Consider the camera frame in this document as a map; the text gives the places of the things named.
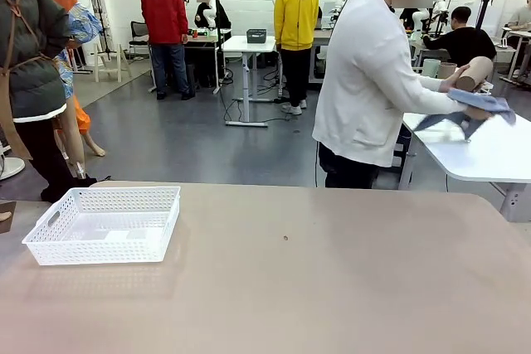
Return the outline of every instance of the black jacket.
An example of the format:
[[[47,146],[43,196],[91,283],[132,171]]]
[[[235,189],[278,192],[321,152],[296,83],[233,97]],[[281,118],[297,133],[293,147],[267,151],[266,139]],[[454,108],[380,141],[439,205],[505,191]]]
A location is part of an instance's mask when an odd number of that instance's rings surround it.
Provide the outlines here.
[[[39,45],[20,18],[16,19],[15,46],[10,67],[39,56],[53,58],[68,42],[68,15],[53,0],[21,0],[22,15],[37,35]],[[0,0],[0,67],[7,58],[12,11]],[[49,114],[65,104],[65,89],[52,61],[39,60],[11,71],[9,96],[14,119]]]

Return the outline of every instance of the hand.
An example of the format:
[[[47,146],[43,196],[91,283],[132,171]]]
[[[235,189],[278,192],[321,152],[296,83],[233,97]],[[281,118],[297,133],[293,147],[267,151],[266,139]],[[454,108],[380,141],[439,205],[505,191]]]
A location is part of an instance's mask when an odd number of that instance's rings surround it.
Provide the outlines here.
[[[69,50],[79,49],[80,47],[81,44],[74,39],[69,39],[69,41],[66,43],[66,48]]]
[[[475,107],[468,107],[465,110],[465,114],[475,120],[487,120],[492,118],[492,114],[490,112]]]
[[[454,75],[442,81],[439,91],[441,93],[448,93],[450,89],[455,89],[455,84],[457,83],[458,79],[461,77],[461,75],[463,75],[463,72],[465,72],[469,68],[470,68],[469,64],[464,65],[461,68],[458,68],[454,72]]]

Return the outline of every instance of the man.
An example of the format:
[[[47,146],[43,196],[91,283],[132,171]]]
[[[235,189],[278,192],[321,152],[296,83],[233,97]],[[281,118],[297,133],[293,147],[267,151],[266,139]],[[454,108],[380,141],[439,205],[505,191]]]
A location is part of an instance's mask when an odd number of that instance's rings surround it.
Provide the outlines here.
[[[188,42],[188,20],[183,0],[141,0],[142,15],[148,25],[149,43],[157,99],[166,98],[166,67],[173,68],[178,91],[183,100],[195,97],[188,86],[184,45]]]
[[[468,19],[472,11],[468,7],[458,7],[451,14],[452,32],[434,41],[424,36],[424,44],[430,50],[446,49],[450,58],[457,66],[467,65],[473,58],[483,56],[493,60],[496,48],[487,32],[482,29],[468,27]]]
[[[311,48],[319,0],[275,0],[275,39],[282,56],[290,104],[282,111],[301,115],[307,108]]]
[[[531,0],[527,0],[527,5],[519,8],[509,20],[507,24],[509,28],[513,31],[531,31]],[[511,47],[516,49],[519,43],[519,36],[509,36],[507,42]],[[529,43],[528,40],[524,39],[522,46],[520,47],[520,52],[516,58],[516,66],[522,65],[522,61],[525,56],[525,47]]]
[[[392,2],[411,0],[348,0],[330,39],[314,128],[326,187],[371,188],[378,167],[392,164],[406,112],[490,116],[446,95],[466,67],[445,81],[413,72]]]

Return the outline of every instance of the black pants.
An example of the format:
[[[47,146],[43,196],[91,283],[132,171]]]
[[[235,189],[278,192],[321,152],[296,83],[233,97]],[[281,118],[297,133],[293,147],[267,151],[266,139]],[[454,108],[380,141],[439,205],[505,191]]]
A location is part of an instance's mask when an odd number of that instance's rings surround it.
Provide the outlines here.
[[[306,99],[306,91],[309,84],[309,61],[312,49],[307,50],[281,50],[282,65],[286,86],[290,92],[292,107],[298,107],[300,101]]]
[[[370,190],[378,175],[378,166],[339,157],[319,144],[319,164],[327,173],[327,188]]]
[[[513,47],[516,50],[516,47],[518,47],[518,43],[520,41],[519,36],[511,36],[507,38],[507,44],[511,47]],[[515,56],[516,57],[516,68],[519,68],[522,65],[522,61],[525,57],[525,47],[528,45],[529,41],[524,39],[522,41],[522,46],[520,47],[519,53]]]
[[[50,185],[54,192],[63,194],[76,186],[53,135],[51,120],[15,124],[18,135],[26,145],[33,160],[32,166]]]

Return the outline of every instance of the desk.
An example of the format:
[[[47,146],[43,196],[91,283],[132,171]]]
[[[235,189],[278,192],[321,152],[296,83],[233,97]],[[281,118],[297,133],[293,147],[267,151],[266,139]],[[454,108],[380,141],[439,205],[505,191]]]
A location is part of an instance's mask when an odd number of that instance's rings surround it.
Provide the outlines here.
[[[317,47],[328,46],[330,43],[330,37],[332,36],[332,30],[315,30],[314,31],[314,45],[312,46],[312,54],[309,61],[309,82],[310,84],[323,83],[322,79],[315,77],[315,54]]]
[[[514,74],[514,70],[516,68],[516,61],[518,59],[518,54],[520,53],[520,48],[522,47],[522,42],[524,41],[524,39],[531,39],[531,32],[527,32],[527,31],[512,31],[510,28],[506,28],[504,30],[508,32],[507,33],[507,37],[510,37],[510,36],[518,36],[519,37],[518,45],[516,46],[516,51],[515,51],[516,52],[516,56],[513,57],[513,63],[511,64],[511,68],[509,70],[509,76],[507,76],[507,78],[502,78],[506,82],[508,81],[509,83],[516,84],[517,82],[513,82],[513,74]]]
[[[428,57],[433,57],[437,59],[448,60],[450,59],[450,54],[445,49],[440,50],[429,50],[424,45],[422,41],[410,41],[410,45],[413,48],[413,56],[415,57],[415,67],[420,67],[422,65],[422,60],[425,60]],[[512,47],[501,48],[496,46],[496,57],[513,55],[516,52]]]
[[[457,180],[508,183],[500,212],[512,221],[514,208],[531,183],[531,122],[518,116],[516,125],[509,126],[497,116],[487,121],[467,143],[460,128],[449,121],[413,132],[423,119],[424,115],[418,114],[404,116],[404,124],[412,131],[412,142],[399,188],[409,187],[415,156],[423,147],[448,176]]]
[[[202,29],[199,29],[200,32],[207,32],[207,30],[202,30]],[[222,29],[222,36],[223,38],[225,38],[225,35],[227,33],[230,33],[232,31],[232,29]],[[198,37],[193,37],[192,35],[188,35],[188,43],[186,45],[184,45],[185,47],[188,45],[188,44],[203,44],[205,46],[206,49],[210,50],[210,51],[214,51],[214,62],[215,62],[215,71],[216,71],[216,89],[214,89],[214,92],[213,94],[217,94],[217,92],[220,90],[221,86],[220,86],[220,78],[219,78],[219,70],[217,68],[217,32],[214,32],[213,34],[211,35],[201,35],[201,36],[198,36]],[[153,59],[151,57],[151,47],[149,46],[149,57],[150,59]],[[149,89],[149,92],[151,93],[152,91],[156,90],[157,89],[157,85],[155,83],[155,74],[154,74],[154,71],[153,71],[153,65],[151,65],[151,76],[153,78],[153,86]]]
[[[272,102],[270,99],[259,99],[257,96],[256,85],[258,81],[258,74],[256,68],[256,55],[260,53],[271,53],[275,51],[275,38],[268,36],[264,44],[247,43],[247,36],[233,36],[231,39],[223,44],[223,51],[242,53],[241,66],[243,69],[243,97],[239,100],[243,101],[243,122],[241,121],[227,121],[227,126],[245,126],[252,128],[267,128],[267,123],[251,122],[249,103],[253,102]],[[249,95],[249,56],[253,57],[253,79],[252,79],[252,93]]]
[[[161,264],[47,268],[27,250],[13,259],[0,274],[2,352],[531,347],[531,249],[477,196],[181,186]]]

